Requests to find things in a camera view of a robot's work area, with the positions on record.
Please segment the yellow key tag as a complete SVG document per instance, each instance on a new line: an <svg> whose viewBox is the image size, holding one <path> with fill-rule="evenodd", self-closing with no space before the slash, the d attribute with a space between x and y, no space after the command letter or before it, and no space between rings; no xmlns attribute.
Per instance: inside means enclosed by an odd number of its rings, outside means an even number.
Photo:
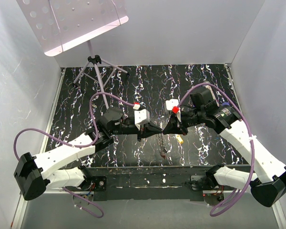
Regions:
<svg viewBox="0 0 286 229"><path fill-rule="evenodd" d="M182 137L180 135L175 135L176 140L178 141L178 143L183 144L184 141L182 139Z"/></svg>

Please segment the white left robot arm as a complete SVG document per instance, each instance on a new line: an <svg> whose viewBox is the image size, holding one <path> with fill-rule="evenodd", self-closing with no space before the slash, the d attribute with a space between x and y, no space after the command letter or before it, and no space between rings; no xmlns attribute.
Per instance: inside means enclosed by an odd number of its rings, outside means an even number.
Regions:
<svg viewBox="0 0 286 229"><path fill-rule="evenodd" d="M33 200L46 190L76 187L88 190L93 182L83 168L64 166L82 157L95 154L113 143L113 135L137 135L137 139L161 134L162 129L150 120L146 109L135 111L125 118L118 107L110 107L96 120L96 126L76 139L48 152L19 157L14 177L25 200Z"/></svg>

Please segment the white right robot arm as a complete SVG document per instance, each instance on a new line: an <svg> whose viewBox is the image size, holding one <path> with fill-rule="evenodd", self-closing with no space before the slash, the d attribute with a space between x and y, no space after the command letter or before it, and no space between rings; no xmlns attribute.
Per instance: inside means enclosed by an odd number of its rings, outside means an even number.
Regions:
<svg viewBox="0 0 286 229"><path fill-rule="evenodd" d="M188 128L204 124L229 142L249 163L242 172L223 164L207 170L205 177L193 182L196 189L229 186L251 195L265 207L271 207L286 193L286 165L276 159L247 129L240 113L231 105L219 105L211 86L201 86L190 94L193 107L181 110L177 99L165 101L170 119L163 134L188 134Z"/></svg>

